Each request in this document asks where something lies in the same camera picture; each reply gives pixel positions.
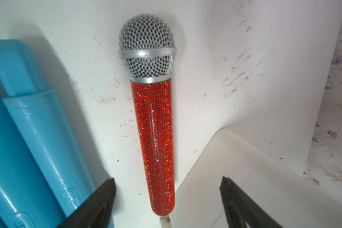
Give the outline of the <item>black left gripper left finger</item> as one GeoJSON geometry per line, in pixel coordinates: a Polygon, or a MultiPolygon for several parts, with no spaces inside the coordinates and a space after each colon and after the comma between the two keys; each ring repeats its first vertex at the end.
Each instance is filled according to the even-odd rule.
{"type": "Polygon", "coordinates": [[[112,210],[116,198],[116,183],[106,180],[59,228],[114,228],[112,210]]]}

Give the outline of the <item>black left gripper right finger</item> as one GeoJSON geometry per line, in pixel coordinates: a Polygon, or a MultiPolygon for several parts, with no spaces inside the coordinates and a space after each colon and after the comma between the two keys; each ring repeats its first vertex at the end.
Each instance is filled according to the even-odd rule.
{"type": "Polygon", "coordinates": [[[230,228],[282,228],[232,179],[223,177],[219,190],[230,228]]]}

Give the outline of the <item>blue toy microphone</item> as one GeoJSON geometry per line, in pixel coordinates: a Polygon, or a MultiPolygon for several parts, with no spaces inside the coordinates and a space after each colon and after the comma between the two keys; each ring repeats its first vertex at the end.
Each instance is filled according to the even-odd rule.
{"type": "Polygon", "coordinates": [[[8,228],[55,228],[65,220],[1,99],[0,217],[8,228]]]}
{"type": "Polygon", "coordinates": [[[0,40],[3,103],[66,218],[98,188],[56,90],[50,89],[29,46],[0,40]]]}

